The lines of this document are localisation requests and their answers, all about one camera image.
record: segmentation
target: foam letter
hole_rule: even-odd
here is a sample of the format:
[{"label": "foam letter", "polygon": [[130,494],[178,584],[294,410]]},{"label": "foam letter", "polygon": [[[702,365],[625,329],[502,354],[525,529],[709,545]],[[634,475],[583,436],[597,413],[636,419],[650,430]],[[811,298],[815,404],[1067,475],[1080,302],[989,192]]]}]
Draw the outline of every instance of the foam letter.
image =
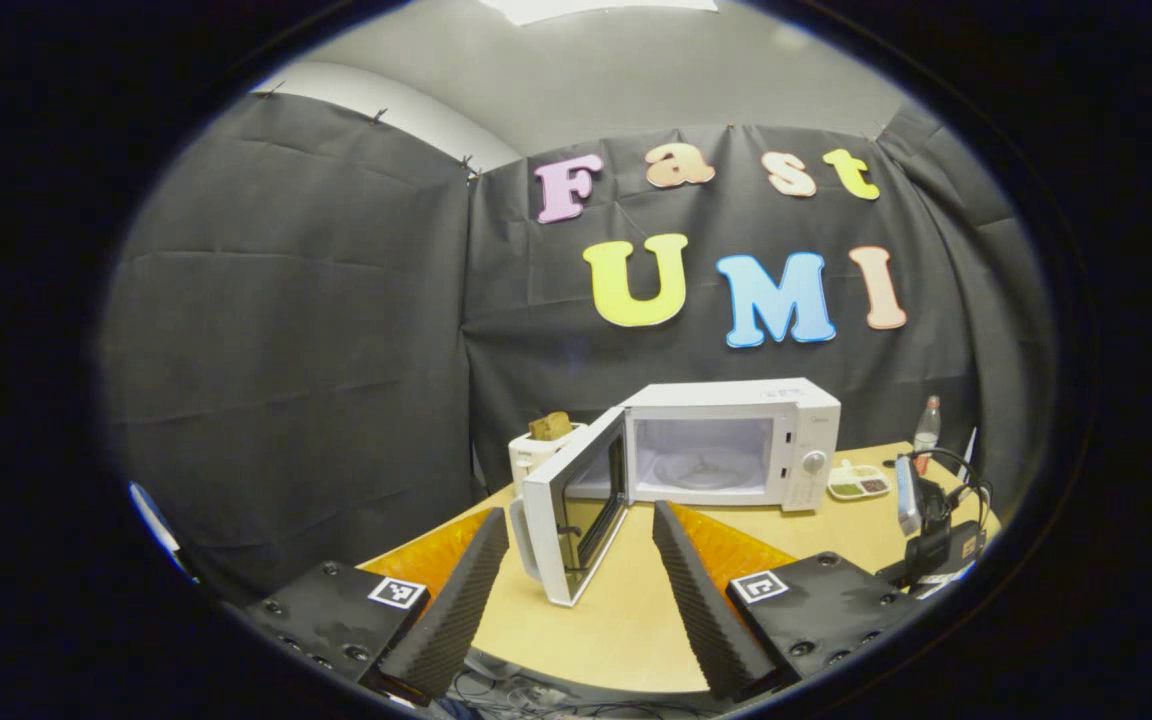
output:
[{"label": "foam letter", "polygon": [[541,223],[553,223],[579,215],[584,206],[573,200],[573,192],[579,197],[589,197],[590,191],[594,190],[594,180],[589,176],[588,170],[601,169],[602,159],[599,156],[581,156],[536,168],[545,204],[536,219]]},{"label": "foam letter", "polygon": [[869,290],[869,316],[865,320],[869,327],[890,331],[904,325],[905,311],[896,302],[896,290],[892,288],[892,274],[887,270],[890,252],[881,247],[858,247],[847,258],[861,265],[861,274],[865,278],[865,290]]},{"label": "foam letter", "polygon": [[833,169],[838,170],[838,179],[842,181],[842,187],[847,188],[847,192],[861,197],[863,200],[877,199],[878,185],[865,182],[865,177],[861,175],[861,170],[869,169],[869,165],[864,160],[852,158],[851,152],[840,147],[828,152],[824,157],[824,161],[833,165]]},{"label": "foam letter", "polygon": [[732,332],[727,344],[755,347],[763,343],[763,331],[756,327],[755,313],[761,316],[776,342],[785,340],[795,316],[794,340],[820,342],[836,332],[824,309],[824,283],[820,281],[824,258],[814,252],[795,252],[785,260],[781,285],[749,255],[733,255],[718,262],[718,272],[727,275],[732,287]]},{"label": "foam letter", "polygon": [[687,300],[687,282],[682,274],[682,249],[687,237],[681,234],[654,234],[644,243],[657,256],[660,291],[652,300],[634,300],[630,295],[627,258],[634,247],[622,240],[586,247],[582,258],[590,264],[594,279],[594,309],[607,323],[622,327],[666,323],[682,310]]},{"label": "foam letter", "polygon": [[803,160],[788,154],[788,152],[764,152],[763,167],[767,168],[772,181],[772,187],[781,195],[794,197],[812,197],[814,195],[814,180],[803,170],[806,165]]},{"label": "foam letter", "polygon": [[685,142],[672,142],[647,152],[647,181],[657,187],[675,187],[685,182],[710,182],[717,169],[708,167],[700,150]]}]

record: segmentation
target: table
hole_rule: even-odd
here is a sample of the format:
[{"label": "table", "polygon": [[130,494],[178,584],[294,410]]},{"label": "table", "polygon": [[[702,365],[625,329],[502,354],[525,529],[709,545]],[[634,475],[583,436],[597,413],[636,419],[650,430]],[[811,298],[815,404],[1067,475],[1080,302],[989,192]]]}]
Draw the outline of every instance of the table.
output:
[{"label": "table", "polygon": [[[833,462],[835,467],[849,460],[852,465],[882,468],[884,460],[910,449],[909,444],[900,442],[839,450]],[[904,559],[908,539],[896,522],[895,470],[882,468],[882,472],[893,486],[887,495],[838,501],[826,493],[814,511],[782,511],[776,506],[695,509],[793,556],[833,551],[873,573]],[[925,477],[946,488],[961,484],[934,460],[929,462]],[[511,500],[513,485],[448,523],[486,507],[506,507]],[[977,498],[967,493],[952,521],[977,520],[978,511]],[[690,694],[707,689],[652,543],[652,518],[651,502],[636,502],[628,509],[620,533],[575,607],[556,606],[545,598],[540,583],[522,569],[509,526],[509,550],[500,562],[473,646],[530,670],[620,691]],[[988,538],[998,532],[993,511],[986,518],[986,530]]]}]

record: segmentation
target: microwave handle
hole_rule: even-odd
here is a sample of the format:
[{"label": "microwave handle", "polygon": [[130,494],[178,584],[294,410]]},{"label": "microwave handle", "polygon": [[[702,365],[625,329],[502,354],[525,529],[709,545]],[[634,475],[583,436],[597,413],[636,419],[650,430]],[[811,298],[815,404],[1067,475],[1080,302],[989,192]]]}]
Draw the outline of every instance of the microwave handle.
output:
[{"label": "microwave handle", "polygon": [[540,579],[540,566],[536,564],[536,551],[531,547],[531,533],[526,530],[526,510],[522,505],[522,497],[516,497],[509,502],[509,521],[513,523],[513,539],[518,543],[522,569],[526,570],[532,579]]}]

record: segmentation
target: palette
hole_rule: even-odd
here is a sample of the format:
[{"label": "palette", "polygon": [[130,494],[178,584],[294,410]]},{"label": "palette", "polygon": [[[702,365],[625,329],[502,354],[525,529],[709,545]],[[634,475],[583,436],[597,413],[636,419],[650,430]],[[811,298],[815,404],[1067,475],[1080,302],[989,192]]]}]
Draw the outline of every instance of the palette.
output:
[{"label": "palette", "polygon": [[829,471],[829,484],[826,486],[835,500],[861,500],[863,497],[887,495],[892,490],[890,480],[882,469],[874,465],[852,465],[842,461],[842,468]]}]

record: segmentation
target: water bottle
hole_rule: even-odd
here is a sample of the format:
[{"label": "water bottle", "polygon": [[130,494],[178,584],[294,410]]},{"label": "water bottle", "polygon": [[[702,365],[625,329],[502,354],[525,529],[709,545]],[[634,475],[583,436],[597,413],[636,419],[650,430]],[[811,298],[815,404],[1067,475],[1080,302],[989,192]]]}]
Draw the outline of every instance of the water bottle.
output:
[{"label": "water bottle", "polygon": [[[941,437],[941,399],[933,395],[927,397],[927,407],[923,409],[923,416],[918,419],[918,429],[914,431],[914,449],[926,450],[929,447],[937,447],[937,439]],[[914,460],[914,468],[918,475],[927,473],[927,462],[931,455],[919,455]]]}]

